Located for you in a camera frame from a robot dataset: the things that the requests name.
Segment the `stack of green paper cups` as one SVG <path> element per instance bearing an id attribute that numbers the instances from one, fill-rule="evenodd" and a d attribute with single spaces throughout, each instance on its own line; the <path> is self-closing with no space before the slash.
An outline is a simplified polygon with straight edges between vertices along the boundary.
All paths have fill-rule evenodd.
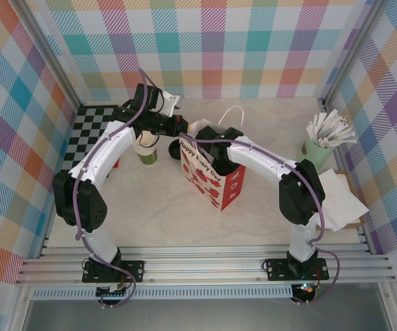
<path id="1" fill-rule="evenodd" d="M 143 131 L 133 142 L 133 149 L 143 164 L 152 165 L 157 161 L 156 145 L 158 141 L 158 135 Z"/>

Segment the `right small circuit board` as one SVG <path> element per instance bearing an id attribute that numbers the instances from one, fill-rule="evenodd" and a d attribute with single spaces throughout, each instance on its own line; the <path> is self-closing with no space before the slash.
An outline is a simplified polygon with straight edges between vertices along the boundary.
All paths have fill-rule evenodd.
<path id="1" fill-rule="evenodd" d="M 294 297 L 301 297 L 305 295 L 309 295 L 316 291 L 317 285 L 312 283 L 300 283 L 296 285 L 292 285 L 292 291 Z"/>

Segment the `white paper napkin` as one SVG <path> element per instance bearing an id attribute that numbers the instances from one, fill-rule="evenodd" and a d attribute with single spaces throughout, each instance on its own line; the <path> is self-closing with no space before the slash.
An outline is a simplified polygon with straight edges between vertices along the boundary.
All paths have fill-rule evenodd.
<path id="1" fill-rule="evenodd" d="M 326 170 L 319 178 L 325 192 L 322 212 L 326 230 L 339 231 L 368 213 L 368 207 L 341 184 L 335 170 Z"/>

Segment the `white wrapped straws bundle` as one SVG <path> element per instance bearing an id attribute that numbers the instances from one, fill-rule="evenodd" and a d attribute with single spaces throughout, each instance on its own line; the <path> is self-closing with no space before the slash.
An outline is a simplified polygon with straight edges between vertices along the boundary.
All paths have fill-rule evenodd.
<path id="1" fill-rule="evenodd" d="M 319 148 L 335 148 L 344 143 L 357 142 L 356 132 L 336 109 L 314 114 L 306 130 L 310 142 Z"/>

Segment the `white red printed paper bag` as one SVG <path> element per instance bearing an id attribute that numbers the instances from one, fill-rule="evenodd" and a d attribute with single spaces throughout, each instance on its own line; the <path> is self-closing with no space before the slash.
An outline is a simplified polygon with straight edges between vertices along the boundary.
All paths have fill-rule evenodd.
<path id="1" fill-rule="evenodd" d="M 228 129 L 220 123 L 200 119 L 189 126 L 187 134 L 197 139 L 198 132 L 205 126 L 211 126 L 218 133 Z M 198 145 L 201 141 L 180 139 L 182 174 L 214 207 L 223 211 L 241 193 L 246 168 L 240 165 L 232 173 L 217 173 L 211 165 L 213 158 Z"/>

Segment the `aluminium corner post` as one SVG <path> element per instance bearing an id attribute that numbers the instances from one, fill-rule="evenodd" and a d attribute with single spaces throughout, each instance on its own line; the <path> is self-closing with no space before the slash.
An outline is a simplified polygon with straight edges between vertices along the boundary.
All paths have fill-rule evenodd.
<path id="1" fill-rule="evenodd" d="M 71 105 L 77 110 L 81 105 L 81 101 L 75 92 L 69 78 L 64 69 L 60 65 L 57 55 L 53 51 L 46 35 L 37 23 L 32 11 L 29 9 L 25 0 L 8 0 L 18 14 L 20 20 L 25 25 L 26 30 L 32 37 L 37 49 L 40 51 L 44 61 L 49 65 L 50 70 L 54 74 L 56 81 L 61 86 L 64 94 L 67 96 Z"/>
<path id="2" fill-rule="evenodd" d="M 328 111 L 390 0 L 356 0 L 327 62 L 315 97 Z"/>

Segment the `mint green holder cup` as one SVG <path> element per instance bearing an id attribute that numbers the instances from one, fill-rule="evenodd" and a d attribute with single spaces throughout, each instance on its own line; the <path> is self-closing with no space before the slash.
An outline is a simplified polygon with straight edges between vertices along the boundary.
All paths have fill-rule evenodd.
<path id="1" fill-rule="evenodd" d="M 307 159 L 312 162 L 316 170 L 320 170 L 332 152 L 333 148 L 321 148 L 306 136 L 306 139 L 298 151 L 296 161 L 301 162 L 304 159 Z"/>

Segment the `black plastic cup lid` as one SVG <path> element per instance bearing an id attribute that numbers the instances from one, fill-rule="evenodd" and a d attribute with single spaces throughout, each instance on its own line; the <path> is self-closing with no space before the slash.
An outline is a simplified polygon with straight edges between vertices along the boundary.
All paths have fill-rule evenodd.
<path id="1" fill-rule="evenodd" d="M 180 140 L 176 139 L 173 140 L 168 147 L 168 153 L 170 154 L 171 158 L 174 160 L 179 161 L 181 159 L 181 154 L 180 154 Z"/>

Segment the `black grey chessboard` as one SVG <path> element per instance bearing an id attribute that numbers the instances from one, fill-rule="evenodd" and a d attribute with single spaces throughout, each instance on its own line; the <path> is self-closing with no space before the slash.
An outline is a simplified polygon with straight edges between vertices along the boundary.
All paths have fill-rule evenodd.
<path id="1" fill-rule="evenodd" d="M 78 109 L 64 155 L 62 170 L 75 167 L 103 134 L 116 105 L 82 106 Z"/>

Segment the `aluminium rail frame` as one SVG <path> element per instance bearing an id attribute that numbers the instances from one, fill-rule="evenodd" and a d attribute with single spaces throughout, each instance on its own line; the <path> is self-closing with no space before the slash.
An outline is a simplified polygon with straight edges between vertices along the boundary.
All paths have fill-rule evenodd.
<path id="1" fill-rule="evenodd" d="M 395 281 L 394 269 L 385 255 L 371 254 L 364 243 L 322 245 L 321 253 L 330 276 L 340 283 Z M 284 245 L 122 248 L 125 260 L 145 263 L 145 285 L 219 285 L 266 283 L 265 259 L 284 257 Z M 23 262 L 17 285 L 81 285 L 84 248 L 44 248 L 38 259 Z"/>

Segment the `left aluminium corner post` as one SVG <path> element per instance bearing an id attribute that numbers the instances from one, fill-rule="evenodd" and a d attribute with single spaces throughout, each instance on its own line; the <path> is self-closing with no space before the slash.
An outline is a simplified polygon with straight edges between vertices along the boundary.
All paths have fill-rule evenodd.
<path id="1" fill-rule="evenodd" d="M 37 49 L 40 51 L 44 61 L 49 65 L 50 70 L 54 74 L 56 81 L 61 86 L 64 94 L 67 96 L 71 105 L 77 110 L 81 105 L 81 101 L 75 92 L 69 78 L 64 69 L 60 65 L 57 55 L 53 51 L 46 35 L 37 23 L 32 11 L 29 9 L 25 0 L 8 0 L 18 14 L 20 20 L 25 25 L 26 30 L 32 37 Z"/>

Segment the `left small circuit board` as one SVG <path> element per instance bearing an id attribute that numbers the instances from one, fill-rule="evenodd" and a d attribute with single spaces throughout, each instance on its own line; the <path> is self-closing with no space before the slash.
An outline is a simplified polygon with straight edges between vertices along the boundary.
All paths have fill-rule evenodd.
<path id="1" fill-rule="evenodd" d="M 126 286 L 122 285 L 99 286 L 96 288 L 95 296 L 99 298 L 122 298 L 126 296 L 127 289 Z"/>

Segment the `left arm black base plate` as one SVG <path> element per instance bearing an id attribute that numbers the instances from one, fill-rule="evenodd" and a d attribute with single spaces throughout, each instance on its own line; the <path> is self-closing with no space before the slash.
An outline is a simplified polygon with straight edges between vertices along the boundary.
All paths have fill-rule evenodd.
<path id="1" fill-rule="evenodd" d="M 131 277 L 122 271 L 92 259 L 86 259 L 82 263 L 83 283 L 129 283 Z M 120 269 L 133 275 L 137 283 L 143 281 L 144 262 L 143 261 L 123 261 L 121 260 Z"/>

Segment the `right aluminium corner post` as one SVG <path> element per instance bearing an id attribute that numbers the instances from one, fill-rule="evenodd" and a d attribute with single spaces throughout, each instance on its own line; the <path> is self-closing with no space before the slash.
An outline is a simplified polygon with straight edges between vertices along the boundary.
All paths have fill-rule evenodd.
<path id="1" fill-rule="evenodd" d="M 315 97 L 328 111 L 390 0 L 356 0 L 327 62 Z"/>

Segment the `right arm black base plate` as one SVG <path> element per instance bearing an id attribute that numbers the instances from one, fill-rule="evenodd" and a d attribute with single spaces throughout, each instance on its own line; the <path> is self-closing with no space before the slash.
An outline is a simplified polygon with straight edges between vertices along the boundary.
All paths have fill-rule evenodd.
<path id="1" fill-rule="evenodd" d="M 317 281 L 328 280 L 329 271 L 327 262 L 323 258 L 314 261 L 292 261 L 287 259 L 267 259 L 263 269 L 269 281 Z"/>

